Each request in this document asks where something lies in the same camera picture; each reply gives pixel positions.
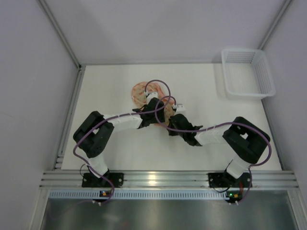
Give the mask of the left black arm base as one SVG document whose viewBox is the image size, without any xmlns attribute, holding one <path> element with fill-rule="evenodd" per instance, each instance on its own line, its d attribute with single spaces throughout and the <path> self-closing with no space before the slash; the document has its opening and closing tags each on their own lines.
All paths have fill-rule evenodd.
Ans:
<svg viewBox="0 0 307 230">
<path fill-rule="evenodd" d="M 108 172 L 106 178 L 114 185 L 115 188 L 119 188 L 123 185 L 124 174 L 120 172 Z M 83 188 L 111 188 L 111 184 L 103 178 L 98 178 L 92 172 L 85 173 L 82 180 Z"/>
</svg>

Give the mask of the peach floral mesh laundry bag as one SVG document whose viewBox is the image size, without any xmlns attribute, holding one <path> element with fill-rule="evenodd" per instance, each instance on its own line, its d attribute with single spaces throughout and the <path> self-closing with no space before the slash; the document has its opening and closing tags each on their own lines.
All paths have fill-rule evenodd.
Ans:
<svg viewBox="0 0 307 230">
<path fill-rule="evenodd" d="M 145 85 L 147 82 L 140 82 L 136 84 L 132 90 L 131 90 L 131 97 L 132 101 L 135 104 L 135 106 L 139 109 L 143 109 L 143 107 L 147 104 L 147 98 L 144 93 Z M 158 99 L 161 99 L 165 96 L 165 93 L 163 89 L 160 87 L 160 85 L 156 82 L 151 82 L 146 88 L 147 92 L 157 92 L 158 93 Z M 169 118 L 175 114 L 172 106 L 176 104 L 176 100 L 174 97 L 172 97 L 169 101 L 169 103 L 164 108 L 164 115 L 165 115 L 165 121 L 163 122 L 166 126 L 169 125 Z"/>
</svg>

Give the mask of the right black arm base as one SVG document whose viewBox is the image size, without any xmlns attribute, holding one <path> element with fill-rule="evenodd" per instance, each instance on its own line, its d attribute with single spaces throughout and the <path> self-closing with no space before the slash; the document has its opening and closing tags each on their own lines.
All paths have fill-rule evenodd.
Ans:
<svg viewBox="0 0 307 230">
<path fill-rule="evenodd" d="M 210 188 L 248 188 L 251 177 L 250 174 L 244 172 L 239 178 L 235 178 L 227 172 L 208 173 Z"/>
</svg>

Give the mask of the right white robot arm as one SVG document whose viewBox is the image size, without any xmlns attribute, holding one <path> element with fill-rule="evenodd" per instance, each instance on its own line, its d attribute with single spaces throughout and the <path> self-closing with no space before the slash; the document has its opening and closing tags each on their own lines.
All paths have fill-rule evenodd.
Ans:
<svg viewBox="0 0 307 230">
<path fill-rule="evenodd" d="M 241 116 L 204 129 L 194 126 L 183 114 L 177 114 L 169 118 L 167 130 L 170 136 L 180 136 L 191 146 L 228 144 L 235 152 L 224 171 L 229 180 L 237 180 L 250 166 L 256 165 L 266 148 L 272 150 L 269 135 Z"/>
</svg>

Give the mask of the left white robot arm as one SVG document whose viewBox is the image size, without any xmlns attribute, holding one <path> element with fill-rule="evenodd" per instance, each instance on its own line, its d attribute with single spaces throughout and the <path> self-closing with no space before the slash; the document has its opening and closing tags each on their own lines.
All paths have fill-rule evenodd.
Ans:
<svg viewBox="0 0 307 230">
<path fill-rule="evenodd" d="M 83 160 L 89 171 L 97 178 L 105 177 L 109 168 L 105 163 L 103 151 L 113 133 L 129 129 L 140 129 L 157 124 L 155 115 L 164 122 L 164 108 L 168 102 L 154 97 L 140 109 L 122 115 L 102 115 L 91 112 L 73 134 L 76 146 L 73 154 Z"/>
</svg>

